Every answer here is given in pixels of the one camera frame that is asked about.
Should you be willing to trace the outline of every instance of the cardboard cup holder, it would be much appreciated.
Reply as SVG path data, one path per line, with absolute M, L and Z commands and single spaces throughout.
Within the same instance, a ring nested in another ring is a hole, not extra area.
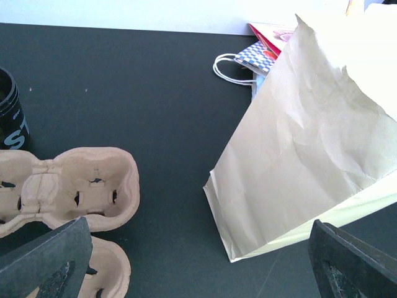
M 53 160 L 0 150 L 0 238 L 27 222 L 54 229 L 82 216 L 91 232 L 113 230 L 131 219 L 139 201 L 138 168 L 124 150 L 75 148 Z M 127 255 L 96 237 L 92 245 L 79 298 L 124 297 L 131 274 Z

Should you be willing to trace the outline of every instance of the dark gray table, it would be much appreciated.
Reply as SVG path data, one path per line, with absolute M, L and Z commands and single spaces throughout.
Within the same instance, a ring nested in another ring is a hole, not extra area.
M 127 253 L 127 297 L 319 297 L 307 242 L 229 263 L 202 190 L 251 100 L 249 88 L 212 73 L 213 60 L 254 41 L 0 24 L 0 65 L 19 85 L 37 157 L 115 146 L 136 159 L 138 212 L 95 234 Z M 344 229 L 397 257 L 396 213 L 397 204 Z M 0 255 L 47 231 L 27 224 L 0 239 Z

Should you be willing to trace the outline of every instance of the paper bag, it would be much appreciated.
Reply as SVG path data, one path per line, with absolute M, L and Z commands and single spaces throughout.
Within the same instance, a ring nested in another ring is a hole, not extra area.
M 340 227 L 397 201 L 397 10 L 376 8 L 298 17 L 210 172 L 232 262 L 307 239 L 315 219 Z

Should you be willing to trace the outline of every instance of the white wall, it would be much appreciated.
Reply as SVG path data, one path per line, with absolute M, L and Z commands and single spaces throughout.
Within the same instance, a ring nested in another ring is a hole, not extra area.
M 365 0 L 370 2 L 382 0 Z M 300 10 L 345 10 L 349 0 L 0 0 L 0 22 L 250 34 L 247 22 L 294 24 Z

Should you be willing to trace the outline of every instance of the white lettering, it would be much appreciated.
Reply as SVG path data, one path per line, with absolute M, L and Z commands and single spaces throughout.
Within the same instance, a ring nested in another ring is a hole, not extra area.
M 13 120 L 15 120 L 15 119 L 18 117 L 19 112 L 20 112 L 20 109 L 18 109 L 18 111 L 17 111 L 17 112 L 14 114 L 14 116 L 12 117 Z
M 11 146 L 10 149 L 19 149 L 25 143 L 25 137 L 19 134 L 20 130 L 16 130 L 4 140 L 4 144 Z
M 24 120 L 22 121 L 22 123 L 21 123 L 21 125 L 20 125 L 19 127 L 20 127 L 20 129 L 24 129 L 24 127 L 25 127 L 25 128 L 26 128 L 26 131 L 27 131 L 27 134 L 30 135 L 29 128 L 28 128 L 28 126 L 27 126 L 25 116 L 24 116 Z

